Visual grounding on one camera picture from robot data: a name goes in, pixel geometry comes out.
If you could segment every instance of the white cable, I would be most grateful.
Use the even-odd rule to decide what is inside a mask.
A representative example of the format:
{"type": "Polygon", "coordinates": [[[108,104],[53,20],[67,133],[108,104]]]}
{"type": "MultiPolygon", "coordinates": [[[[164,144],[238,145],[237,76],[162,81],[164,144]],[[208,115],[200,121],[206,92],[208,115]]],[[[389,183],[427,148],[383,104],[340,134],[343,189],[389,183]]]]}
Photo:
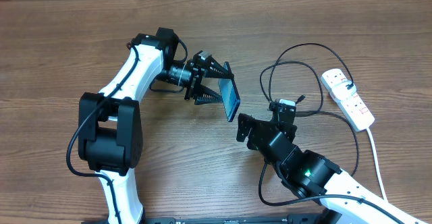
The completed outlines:
{"type": "Polygon", "coordinates": [[[375,170],[377,171],[379,188],[381,189],[381,194],[383,195],[383,199],[386,202],[389,202],[387,196],[385,195],[383,180],[381,179],[381,173],[379,172],[378,156],[377,156],[377,150],[375,149],[375,141],[373,140],[371,129],[367,128],[366,131],[367,131],[367,135],[369,136],[369,140],[371,140],[372,154],[373,154],[373,160],[375,162],[375,170]]]}

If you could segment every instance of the wooden table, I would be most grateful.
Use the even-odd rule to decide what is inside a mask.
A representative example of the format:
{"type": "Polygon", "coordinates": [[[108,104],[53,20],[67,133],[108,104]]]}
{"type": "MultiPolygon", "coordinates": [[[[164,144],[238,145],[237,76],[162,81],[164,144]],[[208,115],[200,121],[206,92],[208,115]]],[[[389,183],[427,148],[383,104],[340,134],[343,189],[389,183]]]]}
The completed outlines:
{"type": "MultiPolygon", "coordinates": [[[[230,61],[242,97],[239,112],[269,119],[259,74],[285,49],[323,43],[350,68],[376,117],[372,127],[389,201],[432,222],[432,0],[81,0],[0,3],[0,223],[79,223],[107,216],[97,179],[72,175],[66,146],[83,92],[98,92],[117,73],[139,32],[173,28],[190,56],[230,61]]],[[[184,54],[179,49],[178,57],[184,54]]],[[[342,67],[328,51],[302,47],[295,59],[324,71],[342,67]]],[[[208,86],[217,88],[216,80],[208,86]]],[[[311,72],[280,67],[273,97],[306,100],[319,90],[311,72]]],[[[326,111],[341,113],[326,95],[326,111]]],[[[182,95],[147,92],[140,106],[144,152],[136,168],[148,217],[256,217],[321,210],[313,202],[270,207],[258,198],[259,152],[236,142],[237,120],[222,105],[194,106],[182,95]]],[[[344,122],[298,118],[294,141],[346,171],[355,147],[344,122]]],[[[357,134],[357,181],[380,195],[369,139],[357,134]]],[[[87,163],[75,148],[72,164],[87,163]]],[[[265,198],[293,199],[273,171],[265,198]]]]}

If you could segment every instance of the electrical socket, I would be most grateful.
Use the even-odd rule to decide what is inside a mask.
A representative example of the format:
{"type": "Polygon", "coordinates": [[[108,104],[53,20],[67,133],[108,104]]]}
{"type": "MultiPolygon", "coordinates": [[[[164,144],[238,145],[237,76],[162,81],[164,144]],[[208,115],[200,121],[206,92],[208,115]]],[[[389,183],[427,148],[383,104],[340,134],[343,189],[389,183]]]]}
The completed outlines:
{"type": "Polygon", "coordinates": [[[324,72],[321,81],[357,132],[372,125],[375,118],[356,92],[356,86],[351,89],[346,87],[351,81],[345,77],[342,70],[331,69],[324,72]]]}

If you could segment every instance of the black cable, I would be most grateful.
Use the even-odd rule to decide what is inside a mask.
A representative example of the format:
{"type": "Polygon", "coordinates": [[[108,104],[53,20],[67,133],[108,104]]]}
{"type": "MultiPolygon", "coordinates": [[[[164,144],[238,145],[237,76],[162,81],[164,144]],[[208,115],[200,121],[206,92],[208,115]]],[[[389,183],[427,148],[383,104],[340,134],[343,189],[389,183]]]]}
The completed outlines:
{"type": "Polygon", "coordinates": [[[78,137],[78,134],[80,133],[81,129],[85,126],[85,124],[90,119],[90,117],[92,117],[96,112],[99,112],[99,110],[102,108],[102,106],[116,92],[118,92],[118,90],[121,89],[121,87],[123,86],[123,84],[129,78],[129,76],[134,71],[136,65],[138,64],[138,61],[140,60],[139,55],[138,55],[138,50],[136,49],[136,47],[134,45],[131,45],[131,48],[135,51],[135,61],[134,61],[134,64],[132,65],[132,67],[130,68],[129,72],[125,75],[125,77],[121,80],[121,82],[119,84],[117,84],[117,86],[115,87],[115,89],[110,94],[108,94],[100,103],[97,104],[97,106],[93,109],[93,111],[91,111],[91,113],[87,116],[87,118],[81,123],[81,125],[78,127],[78,129],[76,129],[74,135],[72,136],[72,139],[69,142],[69,146],[67,147],[67,152],[66,152],[66,164],[67,164],[67,168],[69,168],[69,170],[73,174],[75,174],[77,176],[80,176],[80,177],[101,177],[101,178],[103,178],[103,179],[105,179],[107,181],[107,185],[109,186],[109,189],[111,190],[111,196],[113,198],[113,205],[114,205],[115,216],[117,217],[117,220],[118,220],[119,224],[122,224],[122,220],[120,219],[120,212],[118,210],[117,201],[115,199],[115,192],[114,192],[113,182],[109,179],[108,176],[100,174],[100,173],[81,173],[79,171],[76,171],[74,169],[74,167],[72,167],[72,164],[71,164],[71,161],[70,161],[70,155],[72,153],[72,148],[74,147],[74,143],[76,141],[76,138],[78,137]]]}
{"type": "MultiPolygon", "coordinates": [[[[348,124],[348,126],[350,127],[351,132],[352,132],[352,135],[354,136],[354,141],[355,141],[355,143],[356,143],[356,153],[357,153],[357,157],[356,157],[356,165],[355,165],[355,167],[354,167],[354,170],[353,170],[352,173],[351,173],[351,176],[354,176],[354,174],[357,172],[357,169],[358,169],[358,163],[360,162],[360,150],[359,150],[359,147],[358,147],[358,140],[357,140],[356,132],[355,132],[354,128],[352,127],[351,123],[350,123],[347,119],[345,119],[344,117],[342,117],[342,116],[340,116],[340,115],[338,115],[338,114],[335,114],[335,113],[330,113],[330,112],[321,111],[321,108],[323,107],[323,103],[324,103],[323,87],[321,86],[321,82],[319,81],[319,77],[318,77],[316,71],[315,71],[315,70],[314,70],[310,65],[308,65],[308,64],[306,64],[306,63],[303,63],[303,62],[300,62],[300,61],[284,61],[284,62],[280,62],[280,63],[278,63],[278,64],[275,63],[274,65],[270,65],[269,67],[265,68],[265,69],[261,72],[261,74],[260,74],[260,76],[259,76],[259,83],[260,83],[260,85],[261,85],[261,90],[263,91],[264,96],[266,97],[266,99],[267,99],[268,101],[272,101],[272,100],[267,96],[267,94],[265,93],[265,90],[264,90],[264,86],[263,86],[263,74],[264,74],[264,72],[266,72],[266,71],[269,70],[270,68],[273,68],[273,69],[274,69],[274,68],[276,68],[276,66],[279,66],[279,65],[286,65],[286,64],[299,64],[299,65],[304,65],[304,66],[306,66],[307,68],[309,68],[309,69],[314,73],[315,78],[317,79],[318,87],[319,87],[319,92],[320,92],[320,94],[321,94],[321,103],[320,103],[320,105],[319,105],[319,107],[318,107],[317,110],[310,110],[310,111],[297,111],[297,112],[296,112],[296,117],[308,117],[308,116],[314,115],[314,114],[316,114],[316,113],[322,113],[322,114],[331,115],[331,116],[334,116],[334,117],[336,117],[336,118],[338,118],[338,119],[341,119],[341,120],[343,120],[346,124],[348,124]]],[[[301,101],[302,99],[304,99],[304,96],[301,96],[301,97],[298,99],[298,101],[301,101]]]]}
{"type": "Polygon", "coordinates": [[[155,83],[155,80],[153,80],[153,81],[150,83],[150,86],[148,86],[148,87],[149,87],[148,89],[150,89],[150,91],[152,91],[152,92],[181,93],[181,92],[183,92],[183,89],[184,89],[184,87],[182,87],[182,88],[179,89],[179,90],[153,89],[153,88],[151,88],[151,86],[152,86],[154,83],[155,83]]]}
{"type": "MultiPolygon", "coordinates": [[[[282,58],[282,56],[284,56],[285,53],[287,53],[287,52],[290,51],[291,49],[294,49],[294,48],[296,48],[296,47],[300,47],[300,46],[305,46],[305,45],[316,45],[316,46],[320,46],[320,47],[323,47],[323,48],[329,50],[330,52],[332,52],[332,53],[337,57],[337,59],[339,59],[340,63],[342,63],[342,65],[345,67],[346,71],[348,72],[348,75],[350,75],[350,78],[351,78],[351,84],[348,85],[348,89],[351,89],[351,87],[353,87],[353,85],[354,85],[354,79],[352,78],[352,75],[351,75],[351,73],[350,73],[350,70],[348,69],[348,67],[346,66],[346,64],[344,63],[344,61],[339,57],[339,55],[338,55],[335,51],[333,51],[333,50],[330,49],[329,47],[327,47],[327,46],[325,46],[325,45],[322,45],[322,44],[319,44],[319,43],[303,43],[303,44],[299,44],[299,45],[294,45],[293,47],[290,47],[290,48],[286,49],[284,52],[282,52],[282,54],[279,56],[279,58],[277,58],[277,60],[276,60],[276,62],[275,62],[275,65],[279,65],[279,61],[280,61],[280,59],[282,58]]],[[[269,100],[269,101],[273,101],[273,99],[271,98],[271,79],[272,79],[272,77],[273,77],[273,72],[274,72],[274,71],[275,71],[275,67],[271,70],[271,73],[270,73],[270,80],[269,80],[269,97],[267,98],[267,100],[269,100]]]]}
{"type": "Polygon", "coordinates": [[[188,59],[188,48],[186,47],[186,45],[183,43],[183,41],[180,38],[178,39],[178,42],[183,46],[185,55],[184,55],[184,58],[182,60],[179,60],[179,61],[175,60],[175,62],[184,63],[188,59]]]}
{"type": "Polygon", "coordinates": [[[377,206],[376,204],[374,204],[368,200],[365,200],[364,198],[347,196],[347,195],[343,195],[343,194],[327,194],[327,195],[322,195],[322,196],[312,196],[312,197],[306,197],[306,198],[301,198],[301,199],[297,199],[297,200],[289,200],[289,201],[284,201],[284,202],[268,202],[263,198],[263,193],[262,193],[264,174],[265,174],[265,170],[267,168],[267,165],[268,165],[268,163],[264,162],[264,167],[263,167],[263,170],[261,171],[261,176],[259,178],[258,195],[259,195],[261,202],[263,202],[264,204],[266,204],[268,206],[287,206],[290,204],[296,204],[296,203],[305,202],[305,201],[309,201],[309,200],[318,200],[318,199],[322,199],[322,198],[343,198],[343,199],[347,199],[347,200],[356,200],[362,204],[363,203],[367,204],[367,205],[377,209],[378,211],[380,211],[384,215],[388,216],[390,219],[392,219],[396,223],[404,224],[403,222],[401,222],[401,220],[399,220],[398,218],[396,218],[395,216],[393,216],[392,214],[390,214],[389,212],[387,212],[383,208],[377,206]]]}

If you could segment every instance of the power outlet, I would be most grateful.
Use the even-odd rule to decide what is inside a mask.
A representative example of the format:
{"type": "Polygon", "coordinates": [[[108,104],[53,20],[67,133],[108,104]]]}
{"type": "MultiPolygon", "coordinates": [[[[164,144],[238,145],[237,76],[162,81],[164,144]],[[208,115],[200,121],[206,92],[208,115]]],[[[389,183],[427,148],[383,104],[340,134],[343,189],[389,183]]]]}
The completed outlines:
{"type": "Polygon", "coordinates": [[[324,72],[321,81],[357,132],[372,125],[375,118],[356,92],[355,85],[351,89],[347,88],[351,81],[345,77],[342,70],[331,69],[324,72]]]}

